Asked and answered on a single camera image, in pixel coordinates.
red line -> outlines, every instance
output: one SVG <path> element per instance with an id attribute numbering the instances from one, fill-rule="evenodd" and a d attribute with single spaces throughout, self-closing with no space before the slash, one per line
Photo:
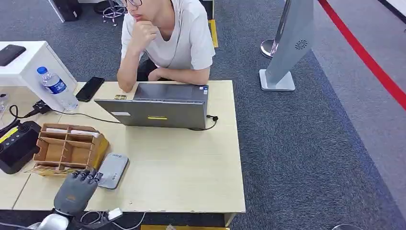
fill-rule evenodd
<path id="1" fill-rule="evenodd" d="M 379 66 L 373 57 L 366 51 L 357 38 L 351 33 L 349 28 L 340 19 L 327 0 L 318 0 L 328 16 L 343 34 L 352 49 L 358 54 L 366 66 L 371 70 L 375 77 L 381 82 L 385 89 L 397 100 L 397 102 L 406 110 L 406 94 L 389 77 L 389 75 Z"/>

laptop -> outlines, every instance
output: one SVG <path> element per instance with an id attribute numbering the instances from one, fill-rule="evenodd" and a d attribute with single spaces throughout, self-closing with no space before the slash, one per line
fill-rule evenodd
<path id="1" fill-rule="evenodd" d="M 209 87 L 139 83 L 132 100 L 94 99 L 126 126 L 206 128 Z"/>

gray power bank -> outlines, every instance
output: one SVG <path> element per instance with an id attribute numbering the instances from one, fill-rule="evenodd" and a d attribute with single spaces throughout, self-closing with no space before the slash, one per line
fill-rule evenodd
<path id="1" fill-rule="evenodd" d="M 128 157 L 125 155 L 116 153 L 108 154 L 99 169 L 99 172 L 103 173 L 99 187 L 115 189 L 121 180 L 127 163 Z"/>

desk leg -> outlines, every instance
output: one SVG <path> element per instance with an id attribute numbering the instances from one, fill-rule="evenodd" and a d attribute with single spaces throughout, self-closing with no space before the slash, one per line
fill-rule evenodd
<path id="1" fill-rule="evenodd" d="M 236 216 L 237 213 L 225 213 L 224 214 L 224 225 L 225 227 L 230 226 L 231 222 L 233 221 L 234 217 Z"/>

cardboard divider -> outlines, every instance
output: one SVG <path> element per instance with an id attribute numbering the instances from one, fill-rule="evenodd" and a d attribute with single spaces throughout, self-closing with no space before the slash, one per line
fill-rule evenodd
<path id="1" fill-rule="evenodd" d="M 53 138 L 65 140 L 66 136 L 67 136 L 66 133 L 41 132 L 39 138 Z"/>
<path id="2" fill-rule="evenodd" d="M 83 135 L 83 134 L 70 134 L 69 133 L 66 136 L 66 140 L 92 143 L 93 142 L 93 136 Z"/>
<path id="3" fill-rule="evenodd" d="M 48 128 L 66 130 L 66 133 L 50 132 Z M 44 124 L 37 141 L 40 151 L 34 155 L 36 165 L 30 170 L 32 173 L 61 175 L 72 169 L 99 168 L 109 146 L 104 135 L 95 138 L 93 135 L 71 134 L 71 130 L 99 133 L 89 126 Z"/>

